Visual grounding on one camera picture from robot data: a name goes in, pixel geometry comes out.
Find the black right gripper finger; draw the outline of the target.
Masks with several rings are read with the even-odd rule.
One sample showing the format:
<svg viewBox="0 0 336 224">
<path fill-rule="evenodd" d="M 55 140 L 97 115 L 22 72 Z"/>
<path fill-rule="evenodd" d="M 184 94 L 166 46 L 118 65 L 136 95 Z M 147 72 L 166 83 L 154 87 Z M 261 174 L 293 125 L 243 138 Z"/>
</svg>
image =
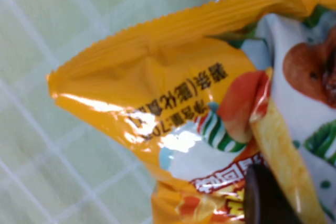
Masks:
<svg viewBox="0 0 336 224">
<path fill-rule="evenodd" d="M 255 164 L 247 168 L 243 209 L 245 223 L 298 224 L 300 219 L 288 203 L 270 169 Z"/>
</svg>

